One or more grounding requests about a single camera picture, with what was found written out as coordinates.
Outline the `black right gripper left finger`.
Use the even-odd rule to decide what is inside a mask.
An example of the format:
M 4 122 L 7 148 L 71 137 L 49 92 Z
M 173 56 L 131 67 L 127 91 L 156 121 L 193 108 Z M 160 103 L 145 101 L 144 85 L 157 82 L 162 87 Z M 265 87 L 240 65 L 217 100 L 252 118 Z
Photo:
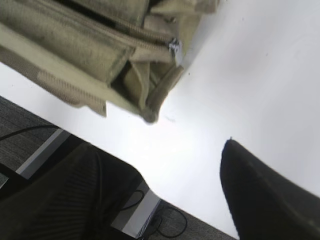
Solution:
M 39 179 L 0 203 L 3 240 L 123 240 L 111 224 L 142 176 L 81 144 Z

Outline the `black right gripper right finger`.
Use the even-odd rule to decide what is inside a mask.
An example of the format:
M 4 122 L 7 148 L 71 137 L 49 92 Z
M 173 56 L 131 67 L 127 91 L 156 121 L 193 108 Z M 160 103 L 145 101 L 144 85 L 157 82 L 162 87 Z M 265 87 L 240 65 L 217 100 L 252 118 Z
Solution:
M 318 240 L 320 199 L 233 139 L 220 162 L 221 187 L 241 240 Z

